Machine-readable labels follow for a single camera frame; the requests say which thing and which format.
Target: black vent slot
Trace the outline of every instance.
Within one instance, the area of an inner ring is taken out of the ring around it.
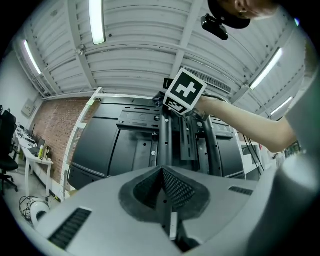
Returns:
[[[65,250],[90,216],[91,211],[78,208],[49,238],[54,245]]]
[[[251,189],[246,189],[246,188],[242,188],[242,187],[238,187],[238,186],[232,186],[232,187],[229,188],[229,190],[231,190],[233,192],[245,194],[245,195],[248,195],[248,196],[251,196],[252,193],[254,192]]]

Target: metal column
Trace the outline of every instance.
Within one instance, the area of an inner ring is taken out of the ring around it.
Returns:
[[[162,107],[160,116],[160,131],[158,144],[158,166],[172,166],[173,145],[172,145],[172,119],[168,108]]]
[[[222,164],[219,145],[210,116],[203,121],[206,149],[208,152],[210,175],[222,177]]]

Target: metal bracket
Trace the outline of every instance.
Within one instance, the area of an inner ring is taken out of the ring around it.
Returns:
[[[196,138],[193,131],[191,117],[180,118],[180,147],[181,160],[195,161],[197,160]]]

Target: monitor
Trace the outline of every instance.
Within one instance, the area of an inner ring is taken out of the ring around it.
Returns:
[[[39,139],[38,146],[37,146],[37,147],[38,147],[38,149],[40,149],[40,148],[41,148],[41,146],[44,146],[44,145],[45,145],[45,143],[46,143],[46,142],[45,142],[42,138],[40,138],[40,139]]]
[[[32,130],[31,130],[31,127],[30,127],[30,129],[26,130],[26,133],[27,133],[30,137],[32,137],[32,136],[34,135],[35,127],[36,127],[36,124],[34,124]]]

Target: camera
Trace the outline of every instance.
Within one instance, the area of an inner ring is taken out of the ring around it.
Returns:
[[[201,17],[201,26],[204,30],[210,32],[221,40],[228,39],[228,33],[222,23],[210,14]]]

